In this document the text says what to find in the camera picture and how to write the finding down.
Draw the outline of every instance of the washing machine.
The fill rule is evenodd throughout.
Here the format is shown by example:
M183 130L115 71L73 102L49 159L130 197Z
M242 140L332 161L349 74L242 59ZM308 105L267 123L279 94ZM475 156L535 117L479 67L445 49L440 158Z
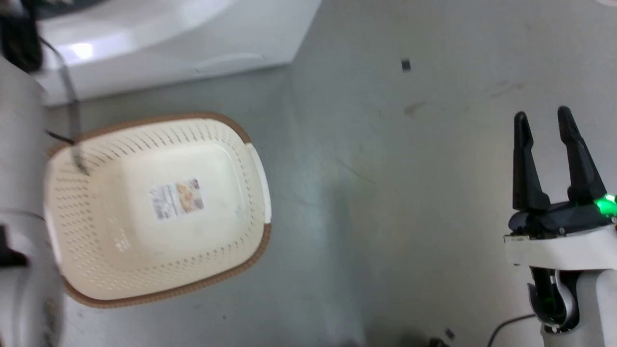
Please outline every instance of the washing machine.
M293 61L321 0L40 0L39 33L79 99ZM36 79L67 102L47 47Z

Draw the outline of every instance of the laundry basket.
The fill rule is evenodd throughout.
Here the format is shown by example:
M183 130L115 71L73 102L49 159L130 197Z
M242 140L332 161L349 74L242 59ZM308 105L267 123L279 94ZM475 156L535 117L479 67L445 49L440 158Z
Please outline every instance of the laundry basket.
M244 130L214 113L86 134L88 175L50 152L45 214L69 295L119 307L187 293L252 266L270 238L268 183Z

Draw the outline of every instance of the label sticker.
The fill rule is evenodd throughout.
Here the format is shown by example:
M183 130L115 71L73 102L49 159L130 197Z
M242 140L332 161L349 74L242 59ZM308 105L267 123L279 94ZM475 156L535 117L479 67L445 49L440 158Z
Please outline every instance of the label sticker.
M196 178L155 186L150 189L150 201L157 220L173 220L204 209Z

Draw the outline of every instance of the green led indicator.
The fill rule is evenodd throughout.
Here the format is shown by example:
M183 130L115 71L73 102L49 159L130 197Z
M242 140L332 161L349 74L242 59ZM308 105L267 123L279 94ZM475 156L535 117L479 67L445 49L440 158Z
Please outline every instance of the green led indicator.
M598 206L600 213L606 216L617 215L617 203L615 202L615 195L606 194L604 197L594 201Z

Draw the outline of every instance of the blurry gray robot arm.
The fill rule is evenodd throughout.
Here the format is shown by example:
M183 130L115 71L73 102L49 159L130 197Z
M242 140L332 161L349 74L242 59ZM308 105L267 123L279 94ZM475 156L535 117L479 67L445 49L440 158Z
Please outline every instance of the blurry gray robot arm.
M568 152L568 201L552 204L536 172L526 115L515 117L511 233L504 236L514 265L529 267L529 301L546 347L617 346L617 204L571 111L558 110Z
M40 66L40 47L27 39L34 23L22 20L21 5L0 0L0 345L57 346L63 296L43 219L44 107L26 73ZM13 39L23 46L6 41Z

